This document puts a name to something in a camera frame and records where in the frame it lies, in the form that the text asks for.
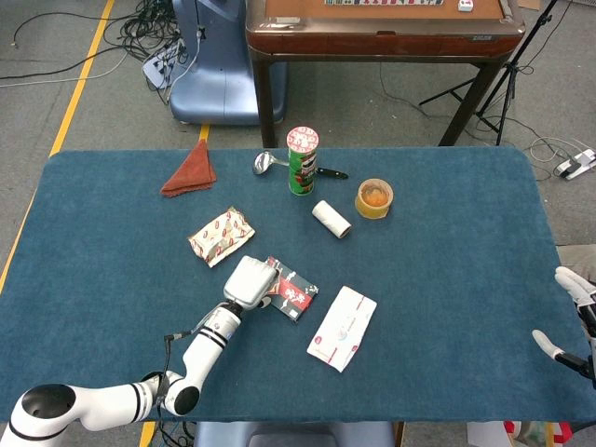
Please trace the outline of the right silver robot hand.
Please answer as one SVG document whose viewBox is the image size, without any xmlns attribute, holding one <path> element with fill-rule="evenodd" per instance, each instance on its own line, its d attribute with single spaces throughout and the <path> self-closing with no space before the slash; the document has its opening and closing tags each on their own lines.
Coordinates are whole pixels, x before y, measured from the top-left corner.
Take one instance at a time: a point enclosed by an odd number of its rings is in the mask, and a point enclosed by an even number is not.
<svg viewBox="0 0 596 447">
<path fill-rule="evenodd" d="M 581 359 L 554 345 L 540 330 L 532 330 L 536 344 L 551 359 L 589 379 L 595 386 L 595 285 L 573 270 L 558 266 L 555 280 L 572 297 L 576 313 L 587 336 L 590 354 Z"/>
</svg>

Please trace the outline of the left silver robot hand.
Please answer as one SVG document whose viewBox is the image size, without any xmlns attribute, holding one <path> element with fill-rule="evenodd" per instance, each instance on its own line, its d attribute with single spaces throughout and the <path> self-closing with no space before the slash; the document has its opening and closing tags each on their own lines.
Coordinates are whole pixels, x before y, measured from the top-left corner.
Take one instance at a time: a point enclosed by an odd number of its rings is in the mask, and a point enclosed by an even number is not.
<svg viewBox="0 0 596 447">
<path fill-rule="evenodd" d="M 245 255 L 225 282 L 223 296 L 244 310 L 252 310 L 266 296 L 277 275 L 275 267 Z"/>
</svg>

